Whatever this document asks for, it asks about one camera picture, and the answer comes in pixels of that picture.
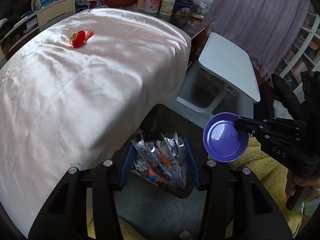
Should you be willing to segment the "person's right hand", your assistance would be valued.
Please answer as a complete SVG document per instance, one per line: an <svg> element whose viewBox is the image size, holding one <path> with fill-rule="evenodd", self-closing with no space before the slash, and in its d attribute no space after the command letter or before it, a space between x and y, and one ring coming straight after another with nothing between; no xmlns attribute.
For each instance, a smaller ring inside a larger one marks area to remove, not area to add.
<svg viewBox="0 0 320 240"><path fill-rule="evenodd" d="M306 201L310 201L319 197L319 175L311 175L302 178L299 176L295 176L291 171L288 171L285 187L285 194L287 199L295 194L297 186L311 187L311 190L305 199Z"/></svg>

